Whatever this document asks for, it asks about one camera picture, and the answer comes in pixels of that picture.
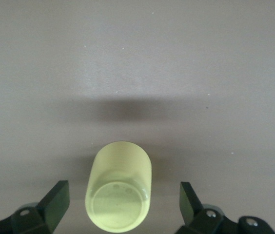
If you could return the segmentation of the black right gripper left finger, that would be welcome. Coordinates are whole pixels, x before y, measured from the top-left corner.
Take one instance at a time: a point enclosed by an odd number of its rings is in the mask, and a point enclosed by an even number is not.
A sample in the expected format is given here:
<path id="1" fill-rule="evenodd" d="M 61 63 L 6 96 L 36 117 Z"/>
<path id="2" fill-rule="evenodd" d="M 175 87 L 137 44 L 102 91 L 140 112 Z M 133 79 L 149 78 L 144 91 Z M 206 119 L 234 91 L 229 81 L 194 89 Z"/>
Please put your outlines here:
<path id="1" fill-rule="evenodd" d="M 0 234 L 52 234 L 69 208 L 69 182 L 60 180 L 40 202 L 22 205 L 0 220 Z"/>

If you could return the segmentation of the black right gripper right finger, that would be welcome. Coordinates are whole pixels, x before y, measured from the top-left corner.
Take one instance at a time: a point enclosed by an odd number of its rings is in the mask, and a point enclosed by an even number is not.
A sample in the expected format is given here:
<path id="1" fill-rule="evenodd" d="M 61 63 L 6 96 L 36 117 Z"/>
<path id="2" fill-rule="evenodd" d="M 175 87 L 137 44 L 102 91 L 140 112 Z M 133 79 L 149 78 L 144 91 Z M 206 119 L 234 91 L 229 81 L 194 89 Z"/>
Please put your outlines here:
<path id="1" fill-rule="evenodd" d="M 273 234 L 272 227 L 255 216 L 242 216 L 231 221 L 217 206 L 203 205 L 189 182 L 181 182 L 179 208 L 184 225 L 179 234 Z"/>

